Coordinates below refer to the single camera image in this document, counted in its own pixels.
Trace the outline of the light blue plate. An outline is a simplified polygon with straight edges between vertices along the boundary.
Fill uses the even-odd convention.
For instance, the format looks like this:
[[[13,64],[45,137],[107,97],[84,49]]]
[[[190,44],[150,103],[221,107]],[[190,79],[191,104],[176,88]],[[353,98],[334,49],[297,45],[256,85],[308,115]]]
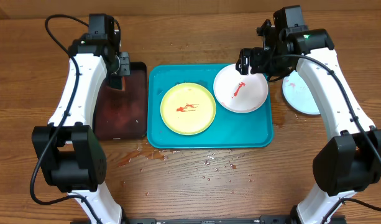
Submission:
[[[320,115],[309,88],[296,71],[283,79],[282,92],[293,109],[303,114]]]

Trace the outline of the white plate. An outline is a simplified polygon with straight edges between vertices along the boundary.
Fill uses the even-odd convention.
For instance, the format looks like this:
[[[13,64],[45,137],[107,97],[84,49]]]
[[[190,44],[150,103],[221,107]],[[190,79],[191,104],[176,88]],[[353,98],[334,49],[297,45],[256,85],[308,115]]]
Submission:
[[[241,75],[235,64],[221,69],[213,83],[217,101],[235,113],[249,113],[259,109],[267,99],[268,83],[261,73]]]

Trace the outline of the yellow green plate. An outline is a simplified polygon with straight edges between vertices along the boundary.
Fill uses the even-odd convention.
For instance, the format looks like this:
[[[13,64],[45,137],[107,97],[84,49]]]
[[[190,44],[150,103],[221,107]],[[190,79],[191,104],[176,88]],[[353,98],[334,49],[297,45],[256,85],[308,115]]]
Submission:
[[[211,92],[202,85],[181,83],[163,96],[160,115],[174,133],[195,135],[207,130],[213,123],[216,102]]]

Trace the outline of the green and orange sponge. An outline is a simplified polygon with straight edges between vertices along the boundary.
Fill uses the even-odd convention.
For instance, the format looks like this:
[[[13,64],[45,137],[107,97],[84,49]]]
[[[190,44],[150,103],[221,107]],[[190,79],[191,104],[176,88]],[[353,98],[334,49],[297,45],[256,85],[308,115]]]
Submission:
[[[125,91],[126,90],[126,81],[124,76],[111,75],[108,79],[108,86],[113,90]]]

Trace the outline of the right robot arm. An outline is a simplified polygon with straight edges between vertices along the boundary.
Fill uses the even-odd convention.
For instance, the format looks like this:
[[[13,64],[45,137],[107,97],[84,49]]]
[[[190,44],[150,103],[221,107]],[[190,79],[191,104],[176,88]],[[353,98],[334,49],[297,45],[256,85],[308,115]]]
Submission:
[[[342,74],[334,43],[325,29],[309,29],[300,6],[287,6],[258,29],[263,45],[242,49],[242,75],[279,80],[296,71],[323,119],[328,143],[313,160],[315,183],[293,206],[287,223],[344,223],[338,208],[381,178],[381,129],[364,113]]]

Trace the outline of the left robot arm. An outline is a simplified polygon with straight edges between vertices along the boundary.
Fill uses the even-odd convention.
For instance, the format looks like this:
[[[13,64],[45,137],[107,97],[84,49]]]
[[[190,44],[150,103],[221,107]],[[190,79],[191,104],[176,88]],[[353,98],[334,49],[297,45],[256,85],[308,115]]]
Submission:
[[[128,223],[106,183],[107,161],[94,131],[94,111],[103,83],[123,90],[129,56],[120,51],[121,28],[113,16],[90,14],[87,33],[63,51],[68,78],[47,125],[32,131],[37,163],[29,192],[39,205],[75,199],[90,223]]]

